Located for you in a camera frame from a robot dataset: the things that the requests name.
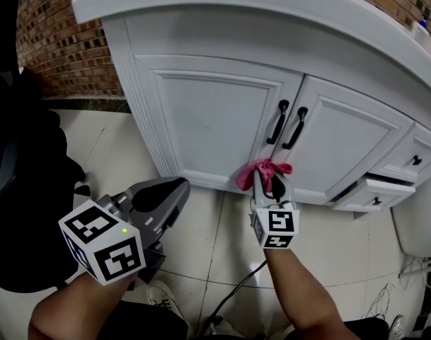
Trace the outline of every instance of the brick wall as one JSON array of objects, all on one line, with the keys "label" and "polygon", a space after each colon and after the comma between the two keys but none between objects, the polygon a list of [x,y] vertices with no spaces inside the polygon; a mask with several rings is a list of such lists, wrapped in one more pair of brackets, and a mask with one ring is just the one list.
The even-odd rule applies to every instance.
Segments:
[{"label": "brick wall", "polygon": [[[423,13],[431,19],[431,0],[366,1],[407,27]],[[33,71],[45,96],[123,95],[100,21],[77,24],[70,3],[20,0],[19,65]]]}]

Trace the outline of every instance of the black pants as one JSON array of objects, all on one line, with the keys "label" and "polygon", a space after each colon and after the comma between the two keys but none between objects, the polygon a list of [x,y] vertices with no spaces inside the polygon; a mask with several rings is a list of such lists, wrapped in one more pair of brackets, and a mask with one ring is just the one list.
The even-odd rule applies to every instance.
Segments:
[{"label": "black pants", "polygon": [[[361,340],[387,340],[388,324],[377,318],[361,319],[345,323]],[[157,306],[121,301],[107,319],[99,339],[172,339],[185,340],[187,324],[170,310]],[[239,339],[233,336],[215,336],[216,339]],[[297,340],[294,331],[286,340]]]}]

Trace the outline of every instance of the pink bow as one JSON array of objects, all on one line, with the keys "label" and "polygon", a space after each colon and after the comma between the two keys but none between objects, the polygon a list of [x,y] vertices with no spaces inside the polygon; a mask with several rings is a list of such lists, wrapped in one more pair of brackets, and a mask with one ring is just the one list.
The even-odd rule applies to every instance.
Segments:
[{"label": "pink bow", "polygon": [[292,166],[289,164],[275,164],[270,159],[254,161],[236,178],[236,184],[241,190],[247,191],[253,186],[255,169],[259,170],[267,193],[272,191],[272,177],[276,171],[281,174],[292,174]]}]

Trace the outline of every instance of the human arm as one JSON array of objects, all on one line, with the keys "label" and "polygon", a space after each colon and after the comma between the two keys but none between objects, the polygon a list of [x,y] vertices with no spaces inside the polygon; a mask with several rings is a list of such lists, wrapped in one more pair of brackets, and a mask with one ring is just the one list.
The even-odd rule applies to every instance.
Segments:
[{"label": "human arm", "polygon": [[303,340],[359,340],[344,325],[327,290],[291,250],[265,249],[281,307]]},{"label": "human arm", "polygon": [[102,286],[84,273],[39,302],[28,328],[30,340],[96,339],[136,273]]}]

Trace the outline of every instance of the open drawer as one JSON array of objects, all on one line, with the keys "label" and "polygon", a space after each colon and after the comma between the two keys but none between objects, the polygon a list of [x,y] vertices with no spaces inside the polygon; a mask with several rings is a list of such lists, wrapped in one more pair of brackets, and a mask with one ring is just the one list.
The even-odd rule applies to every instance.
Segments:
[{"label": "open drawer", "polygon": [[431,176],[431,132],[416,123],[372,174],[420,184]]},{"label": "open drawer", "polygon": [[364,178],[355,188],[338,200],[332,209],[350,212],[378,212],[414,192],[415,188],[411,186]]}]

